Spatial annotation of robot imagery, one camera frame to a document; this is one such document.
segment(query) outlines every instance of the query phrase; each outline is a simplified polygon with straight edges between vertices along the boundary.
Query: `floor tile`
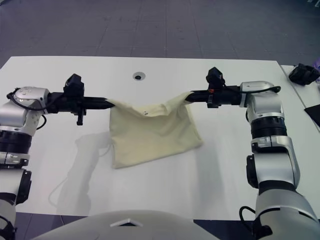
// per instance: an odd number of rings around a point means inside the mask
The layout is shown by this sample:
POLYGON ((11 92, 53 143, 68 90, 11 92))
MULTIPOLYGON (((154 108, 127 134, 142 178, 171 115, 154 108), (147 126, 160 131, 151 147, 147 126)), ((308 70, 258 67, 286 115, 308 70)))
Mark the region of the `floor tile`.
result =
POLYGON ((60 215, 33 214, 24 238, 32 239, 61 226, 60 215))
POLYGON ((199 35, 200 46, 203 49, 211 50, 234 50, 230 37, 227 33, 210 35, 199 35))
POLYGON ((96 55, 100 57, 130 57, 132 47, 99 47, 96 55))
POLYGON ((141 21, 137 25, 134 47, 164 48, 166 46, 166 28, 162 21, 141 21))
POLYGON ((202 59, 200 49, 170 49, 168 48, 166 56, 177 59, 202 59))
POLYGON ((280 65, 297 65, 302 57, 298 53, 270 52, 271 60, 277 61, 280 65))
POLYGON ((131 52, 131 57, 140 58, 165 58, 166 50, 165 48, 143 48, 134 47, 131 52))
POLYGON ((95 56, 97 47, 86 46, 67 46, 63 49, 63 56, 95 56))
POLYGON ((271 54, 265 50, 235 50, 239 59, 272 60, 271 54))
POLYGON ((229 39, 235 50, 264 50, 262 40, 257 35, 245 33, 229 33, 229 39))
POLYGON ((202 55, 204 59, 238 59, 234 50, 202 49, 202 55))
POLYGON ((134 44, 134 31, 128 30, 107 30, 104 33, 101 47, 132 47, 134 44))

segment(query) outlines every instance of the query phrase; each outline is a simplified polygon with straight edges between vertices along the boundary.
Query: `black cable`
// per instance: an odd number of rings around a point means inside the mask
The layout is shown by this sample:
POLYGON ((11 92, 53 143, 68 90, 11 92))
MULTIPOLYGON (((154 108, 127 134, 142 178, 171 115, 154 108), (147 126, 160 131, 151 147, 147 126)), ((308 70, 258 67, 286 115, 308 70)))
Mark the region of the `black cable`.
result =
POLYGON ((280 92, 281 87, 280 86, 272 86, 266 89, 261 89, 261 90, 256 90, 256 91, 240 91, 240 90, 234 90, 232 88, 229 88, 228 86, 226 86, 225 84, 223 85, 227 90, 231 91, 231 92, 235 92, 238 94, 257 94, 257 93, 263 93, 266 91, 273 91, 275 93, 280 92))
POLYGON ((32 111, 43 111, 45 109, 47 109, 48 107, 50 107, 52 104, 55 103, 55 101, 57 101, 58 99, 63 97, 63 94, 61 94, 60 96, 58 96, 56 99, 52 100, 51 102, 49 102, 45 107, 41 107, 41 108, 34 108, 34 107, 29 107, 29 106, 24 106, 21 103, 17 102, 13 96, 13 94, 16 93, 16 91, 18 90, 18 88, 14 91, 14 92, 10 92, 6 97, 11 100, 12 102, 14 102, 16 105, 18 105, 21 108, 27 109, 27 110, 32 110, 32 111))
POLYGON ((244 220, 244 216, 242 215, 242 212, 243 212, 245 209, 249 210, 250 212, 252 212, 252 213, 254 213, 254 214, 256 214, 256 211, 253 210, 253 209, 252 209, 251 207, 249 207, 249 206, 242 206, 242 207, 240 207, 240 209, 239 209, 239 217, 240 217, 241 223, 245 226, 246 229, 248 229, 248 231, 249 231, 250 233, 252 233, 252 227, 249 226, 249 224, 246 223, 246 221, 244 220))
POLYGON ((47 118, 46 118, 46 116, 45 116, 45 115, 41 115, 41 117, 43 117, 43 123, 42 123, 41 126, 39 126, 39 127, 36 128, 37 130, 43 128, 43 127, 46 125, 46 123, 47 123, 47 118))

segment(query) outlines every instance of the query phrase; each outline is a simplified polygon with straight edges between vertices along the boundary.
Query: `black device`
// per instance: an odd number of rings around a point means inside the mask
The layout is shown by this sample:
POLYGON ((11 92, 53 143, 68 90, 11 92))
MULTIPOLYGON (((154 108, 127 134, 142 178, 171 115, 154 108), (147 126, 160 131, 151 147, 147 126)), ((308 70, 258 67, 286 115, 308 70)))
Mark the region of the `black device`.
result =
POLYGON ((299 85, 309 85, 320 77, 320 72, 313 66, 303 65, 296 66, 289 74, 289 79, 299 85))

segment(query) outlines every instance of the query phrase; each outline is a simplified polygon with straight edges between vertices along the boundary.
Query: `beige fabric bag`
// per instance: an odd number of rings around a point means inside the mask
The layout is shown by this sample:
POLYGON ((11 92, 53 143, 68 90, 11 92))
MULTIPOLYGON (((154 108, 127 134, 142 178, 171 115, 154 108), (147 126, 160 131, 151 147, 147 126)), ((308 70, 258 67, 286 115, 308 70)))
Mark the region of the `beige fabric bag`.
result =
POLYGON ((108 99, 113 168, 129 167, 183 153, 200 146, 191 111, 183 93, 164 104, 133 107, 108 99))

